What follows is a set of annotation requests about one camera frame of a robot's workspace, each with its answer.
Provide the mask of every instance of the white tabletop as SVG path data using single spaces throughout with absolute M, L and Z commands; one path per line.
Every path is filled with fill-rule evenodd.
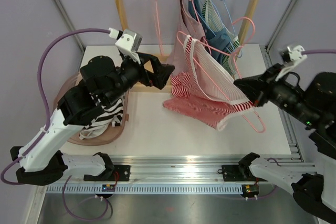
M 170 52 L 171 45 L 164 47 Z M 141 46 L 139 51 L 158 53 L 157 46 Z M 88 46 L 82 66 L 95 56 L 110 56 L 115 65 L 121 63 L 115 46 Z M 243 58 L 237 61 L 243 77 L 261 74 L 266 70 L 259 45 L 246 45 Z M 204 123 L 162 107 L 169 93 L 130 92 L 127 113 L 129 121 L 121 136 L 104 146 L 80 146 L 66 143 L 61 151 L 68 154 L 94 154 L 135 156 L 211 156 L 245 155 L 256 152 L 264 155 L 290 155 L 288 141 L 278 108 L 268 103 L 257 112 L 266 125 L 265 133 L 257 133 L 241 117 L 228 121 L 221 132 Z M 261 129 L 257 117 L 247 117 Z

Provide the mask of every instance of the red wire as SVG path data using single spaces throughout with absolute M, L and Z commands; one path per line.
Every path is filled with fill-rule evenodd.
M 117 171 L 115 171 L 113 174 L 114 174 L 114 178 L 116 179 L 115 185 L 114 185 L 114 189 L 115 189 L 116 186 L 117 186 L 118 180 L 119 180 L 119 173 Z

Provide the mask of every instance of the tan basket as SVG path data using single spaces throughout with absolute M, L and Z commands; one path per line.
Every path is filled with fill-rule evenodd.
M 63 95 L 82 79 L 82 76 L 79 72 L 75 75 L 71 76 L 60 88 L 56 98 L 54 99 L 54 109 L 57 107 L 57 102 L 63 97 Z M 109 144 L 116 140 L 124 130 L 126 121 L 128 121 L 129 115 L 126 114 L 127 111 L 127 102 L 128 102 L 128 92 L 125 93 L 125 101 L 123 105 L 123 116 L 121 121 L 121 126 L 112 127 L 111 125 L 99 136 L 90 138 L 90 139 L 83 139 L 79 138 L 79 132 L 73 135 L 68 141 L 73 144 L 79 145 L 104 145 Z

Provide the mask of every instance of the striped shirt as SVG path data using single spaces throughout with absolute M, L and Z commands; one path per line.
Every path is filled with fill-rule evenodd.
M 208 54 L 198 40 L 187 36 L 184 42 L 188 71 L 172 77 L 173 98 L 163 106 L 169 110 L 198 119 L 217 130 L 222 130 L 229 118 L 253 111 L 248 98 L 234 84 L 233 78 Z M 216 85 L 193 62 L 195 59 Z

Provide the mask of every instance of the clothes hanger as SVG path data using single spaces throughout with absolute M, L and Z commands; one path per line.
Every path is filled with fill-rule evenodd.
M 213 8 L 215 9 L 215 13 L 216 13 L 216 15 L 220 18 L 220 14 L 219 14 L 219 11 L 218 11 L 216 5 L 213 3 L 212 0 L 209 0 L 209 1 L 211 2 Z M 229 12 L 227 6 L 226 6 L 225 0 L 219 0 L 219 1 L 223 1 L 223 4 L 224 4 L 224 6 L 225 6 L 225 9 L 226 9 L 226 11 L 227 11 L 227 13 L 228 13 L 228 17 L 229 17 L 229 19 L 230 19 L 230 23 L 231 23 L 231 25 L 232 25 L 233 21 L 232 21 L 232 18 L 231 18 L 231 14 L 230 14 L 230 12 Z M 220 22 L 222 23 L 223 27 L 217 27 L 217 29 L 218 29 L 218 30 L 221 30 L 221 29 L 223 29 L 223 28 L 226 28 L 226 26 L 224 25 L 224 23 L 222 22 L 222 20 L 221 20 Z M 234 34 L 234 36 L 236 37 L 236 30 L 235 30 L 235 27 L 234 27 L 233 25 L 232 25 L 232 30 L 233 30 L 233 34 Z M 242 56 L 243 56 L 243 52 L 241 51 L 237 57 L 238 57 L 238 58 L 241 58 Z
M 222 53 L 222 54 L 224 54 L 224 55 L 227 55 L 227 56 L 231 56 L 231 57 L 234 57 L 235 55 L 234 54 L 237 54 L 237 52 L 236 51 L 238 51 L 238 50 L 240 50 L 246 43 L 248 43 L 253 37 L 254 37 L 254 35 L 255 35 L 255 33 L 256 33 L 256 27 L 255 27 L 255 24 L 254 24 L 254 22 L 250 19 L 250 18 L 248 18 L 248 17 L 242 17 L 242 18 L 239 18 L 239 19 L 237 19 L 236 21 L 234 21 L 233 22 L 233 25 L 235 24 L 235 23 L 237 23 L 238 21 L 240 21 L 240 20 L 242 20 L 242 19 L 245 19 L 245 20 L 248 20 L 251 24 L 252 24 L 252 27 L 253 27 L 253 32 L 252 32 L 252 34 L 251 34 L 251 36 L 242 44 L 242 45 L 240 45 L 238 48 L 236 48 L 236 50 L 234 51 L 234 53 L 232 53 L 232 54 L 227 54 L 227 53 L 225 53 L 225 52 L 222 52 L 222 51 L 220 51 L 220 50 L 218 50 L 217 48 L 214 48 L 214 47 L 212 47 L 212 46 L 209 46 L 209 45 L 207 45 L 207 44 L 205 44 L 205 43 L 203 43 L 203 42 L 201 42 L 201 41 L 197 41 L 198 43 L 201 43 L 203 46 L 205 46 L 205 47 L 208 47 L 208 48 L 211 48 L 212 50 L 215 50 L 215 51 L 218 51 L 218 52 L 220 52 L 220 53 Z M 176 38 L 177 38 L 177 41 L 181 44 L 181 45 L 183 45 L 183 42 L 180 40 L 180 38 L 179 38 L 179 34 L 182 34 L 182 35 L 184 35 L 184 36 L 187 36 L 187 34 L 186 33 L 184 33 L 184 32 L 182 32 L 182 31 L 178 31 L 177 32 L 177 34 L 176 34 Z M 199 66 L 199 68 L 208 76 L 208 78 L 210 79 L 210 81 L 217 87 L 217 89 L 225 96 L 225 98 L 227 99 L 227 100 L 230 100 L 229 98 L 228 98 L 228 96 L 220 89 L 220 87 L 216 84 L 216 82 L 208 75 L 208 73 L 203 69 L 203 67 L 200 65 L 200 63 L 193 57 L 193 61 Z M 240 72 L 239 72 L 239 70 L 238 70 L 238 66 L 237 66 L 237 63 L 236 63 L 236 59 L 234 59 L 234 63 L 235 63 L 235 66 L 236 66 L 236 69 L 237 69 L 237 72 L 238 72 L 238 75 L 239 75 L 239 78 L 241 78 L 241 74 L 240 74 Z M 259 116 L 259 114 L 258 114 L 258 112 L 256 112 L 256 111 L 254 111 L 254 114 L 258 117 L 258 119 L 259 119 L 259 121 L 260 121 L 260 123 L 261 123 L 261 125 L 262 125 L 262 130 L 258 130 L 250 121 L 249 121 L 249 119 L 245 116 L 245 115 L 242 115 L 242 117 L 245 119 L 245 121 L 257 132 L 257 133 L 263 133 L 263 132 L 265 132 L 266 131 L 266 126 L 265 126 L 265 124 L 264 124 L 264 122 L 262 121 L 262 119 L 261 119 L 261 117 Z

